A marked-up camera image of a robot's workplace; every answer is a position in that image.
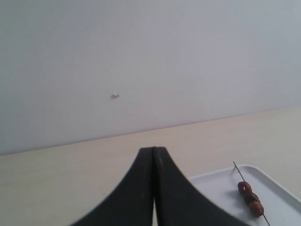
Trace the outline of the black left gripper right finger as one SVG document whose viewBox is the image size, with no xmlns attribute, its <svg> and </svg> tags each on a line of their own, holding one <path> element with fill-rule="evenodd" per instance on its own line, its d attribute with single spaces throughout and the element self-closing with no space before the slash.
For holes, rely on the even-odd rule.
<svg viewBox="0 0 301 226">
<path fill-rule="evenodd" d="M 182 174 L 164 147 L 154 147 L 153 195 L 159 226 L 244 226 L 216 206 Z"/>
</svg>

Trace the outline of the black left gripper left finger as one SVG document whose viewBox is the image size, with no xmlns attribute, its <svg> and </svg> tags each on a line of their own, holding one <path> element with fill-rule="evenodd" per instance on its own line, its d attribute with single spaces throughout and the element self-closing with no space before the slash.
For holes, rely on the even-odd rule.
<svg viewBox="0 0 301 226">
<path fill-rule="evenodd" d="M 141 148 L 115 189 L 74 226 L 151 226 L 153 150 Z"/>
</svg>

